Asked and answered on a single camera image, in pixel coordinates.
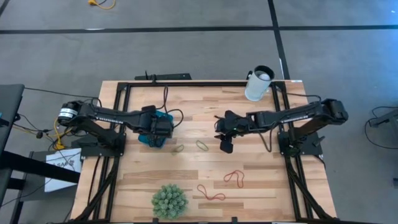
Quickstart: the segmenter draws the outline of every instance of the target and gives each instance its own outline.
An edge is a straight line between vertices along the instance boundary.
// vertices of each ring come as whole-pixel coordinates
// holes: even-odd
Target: wooden tabletop
[[[117,84],[116,81],[103,82],[99,97],[104,107],[113,107]],[[286,86],[288,93],[305,93],[302,82],[286,81]],[[128,111],[140,110],[147,105],[160,107],[163,89],[161,86],[132,88]],[[308,103],[305,97],[291,95],[289,102],[291,108]],[[244,96],[244,87],[169,87],[167,109],[175,108],[183,111],[184,120],[162,149],[149,148],[137,140],[137,134],[126,131],[126,150],[119,165],[112,222],[151,222],[154,217],[152,196],[167,184],[177,184],[184,189],[189,200],[187,212],[177,222],[230,222],[231,217],[237,217],[242,222],[295,220],[285,162],[279,154],[276,140],[278,128],[272,133],[272,153],[266,151],[258,134],[234,139],[232,154],[222,152],[220,140],[214,138],[214,115],[223,116],[226,110],[241,116],[248,111],[275,111],[271,91],[261,101],[251,102]],[[181,119],[178,112],[172,115],[175,121]],[[109,124],[104,123],[104,127],[109,127]],[[267,142],[269,134],[264,133]],[[197,140],[205,143],[209,151],[197,147]],[[172,154],[172,150],[181,144],[184,150]],[[335,217],[323,164],[313,156],[302,156],[302,160],[309,191],[325,211]],[[96,158],[84,161],[72,218],[77,217],[87,205],[95,162]],[[98,187],[100,169],[101,165],[98,166],[93,195]],[[236,176],[229,182],[223,180],[234,170],[244,172],[242,189],[236,183]],[[198,184],[206,187],[209,196],[223,193],[226,199],[207,200],[197,190]],[[106,192],[100,218],[104,217],[107,197]],[[302,216],[305,217],[301,193],[298,199]]]

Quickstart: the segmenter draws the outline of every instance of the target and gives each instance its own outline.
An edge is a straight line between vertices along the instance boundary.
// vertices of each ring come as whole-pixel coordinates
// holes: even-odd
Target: blue object
[[[161,111],[156,111],[155,115],[159,118],[159,117],[163,117],[163,116],[167,116],[169,121],[171,123],[173,123],[173,116],[163,113]],[[138,136],[138,141],[144,143],[145,145],[149,146],[149,147],[157,147],[159,149],[161,149],[164,144],[166,143],[166,138],[161,138],[161,137],[154,137],[151,135],[143,135],[140,134]]]

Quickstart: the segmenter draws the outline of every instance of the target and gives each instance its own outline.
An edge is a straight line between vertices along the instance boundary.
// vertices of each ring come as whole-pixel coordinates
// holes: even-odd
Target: succulent plant
[[[174,220],[183,215],[187,209],[188,200],[175,184],[162,186],[152,198],[154,215],[158,218]]]

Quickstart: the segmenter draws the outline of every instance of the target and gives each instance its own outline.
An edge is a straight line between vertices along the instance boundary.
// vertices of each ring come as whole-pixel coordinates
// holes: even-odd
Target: white container
[[[249,80],[248,84],[246,84],[244,95],[250,101],[261,100],[274,78],[274,71],[269,67],[265,65],[257,66],[254,69],[254,73],[252,71],[249,72]]]

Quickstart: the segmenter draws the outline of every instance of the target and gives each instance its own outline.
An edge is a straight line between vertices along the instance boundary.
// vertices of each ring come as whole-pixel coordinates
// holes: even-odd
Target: rubber band
[[[209,147],[207,147],[207,145],[205,143],[203,143],[199,140],[196,141],[196,145],[198,146],[199,149],[201,149],[205,152],[209,151]]]
[[[172,154],[176,155],[179,152],[182,152],[184,150],[185,146],[183,144],[175,147],[174,149],[172,149]]]
[[[205,189],[204,192],[203,192],[202,190],[199,189],[200,186],[202,186],[203,189]],[[199,184],[198,187],[197,187],[197,189],[206,197],[207,200],[215,200],[215,199],[217,199],[217,200],[225,200],[225,198],[226,198],[226,197],[225,197],[225,194],[222,194],[222,193],[218,193],[218,194],[216,194],[216,195],[214,195],[214,196],[212,196],[212,197],[208,197],[208,196],[207,196],[206,187],[203,186],[202,184]]]
[[[242,186],[239,185],[239,173],[242,174],[242,180],[241,180]],[[239,187],[239,188],[243,188],[244,173],[243,173],[242,171],[240,171],[240,170],[236,170],[236,171],[234,171],[234,172],[232,172],[232,173],[229,173],[229,174],[225,175],[225,176],[224,176],[224,181],[225,181],[225,182],[229,182],[234,174],[236,174],[236,175],[238,176],[238,178],[236,179],[236,183],[238,184],[238,187]]]

